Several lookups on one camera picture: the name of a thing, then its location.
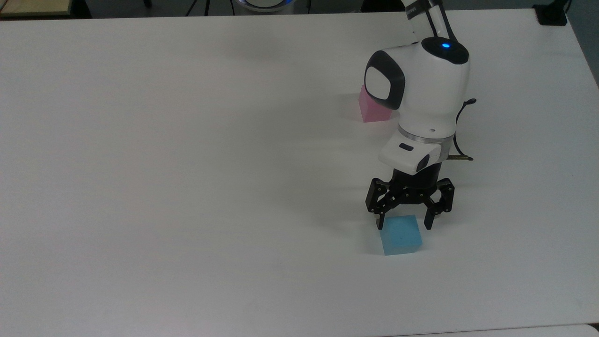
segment robotic arm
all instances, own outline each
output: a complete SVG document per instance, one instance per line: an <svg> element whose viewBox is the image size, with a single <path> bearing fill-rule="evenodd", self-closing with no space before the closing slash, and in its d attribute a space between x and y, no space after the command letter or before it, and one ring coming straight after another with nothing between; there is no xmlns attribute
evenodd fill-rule
<svg viewBox="0 0 599 337"><path fill-rule="evenodd" d="M449 179L437 178L465 106L470 55L453 35L441 0L403 3L419 42L379 50L364 74L369 96L400 114L397 131L379 154L394 169L393 177L372 180L366 205L379 216L382 229L387 211L424 203L425 226L431 229L434 217L452 208L454 187ZM441 199L434 202L431 195L437 190Z"/></svg>

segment floor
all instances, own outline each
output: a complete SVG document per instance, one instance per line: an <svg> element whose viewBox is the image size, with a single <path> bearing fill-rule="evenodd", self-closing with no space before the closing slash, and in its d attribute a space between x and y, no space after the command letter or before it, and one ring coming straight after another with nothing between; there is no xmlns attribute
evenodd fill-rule
<svg viewBox="0 0 599 337"><path fill-rule="evenodd" d="M296 0L295 14L307 14L308 0ZM363 0L312 0L311 13L349 13L358 11ZM193 0L152 0L146 8L143 0L86 0L94 18L184 16ZM499 8L531 8L533 4L548 4L550 0L445 0L447 10L479 10ZM206 0L197 0L190 16L203 16ZM232 15L229 0L211 0L209 16ZM568 18L589 63L595 81L599 83L599 1L573 0Z"/></svg>

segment white table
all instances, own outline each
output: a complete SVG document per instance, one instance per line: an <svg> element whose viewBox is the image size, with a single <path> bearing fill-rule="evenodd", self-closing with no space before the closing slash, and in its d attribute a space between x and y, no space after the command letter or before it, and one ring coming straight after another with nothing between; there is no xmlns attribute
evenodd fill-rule
<svg viewBox="0 0 599 337"><path fill-rule="evenodd" d="M448 13L453 211L384 256L363 124L402 13L0 22L0 334L388 336L599 321L599 91L572 29ZM395 214L424 208L401 206Z"/></svg>
<svg viewBox="0 0 599 337"><path fill-rule="evenodd" d="M419 337L598 337L599 332L589 325L527 327L524 329L483 330L438 333Z"/></svg>

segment blue cube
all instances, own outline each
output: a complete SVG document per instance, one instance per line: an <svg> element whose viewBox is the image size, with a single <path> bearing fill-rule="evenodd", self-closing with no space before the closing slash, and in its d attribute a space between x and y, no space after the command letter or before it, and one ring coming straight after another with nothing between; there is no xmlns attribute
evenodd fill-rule
<svg viewBox="0 0 599 337"><path fill-rule="evenodd" d="M415 215L385 218L383 229L379 232L385 255L407 254L422 246Z"/></svg>

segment pink cube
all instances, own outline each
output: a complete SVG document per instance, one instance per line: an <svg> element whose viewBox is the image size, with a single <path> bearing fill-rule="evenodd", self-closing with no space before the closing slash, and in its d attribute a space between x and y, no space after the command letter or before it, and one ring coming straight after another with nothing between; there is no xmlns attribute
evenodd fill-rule
<svg viewBox="0 0 599 337"><path fill-rule="evenodd" d="M366 92L366 87L364 85L362 85L358 102L360 103L362 121L364 121L364 123L388 121L391 118L392 110L373 101L373 99L368 96L368 92Z"/></svg>

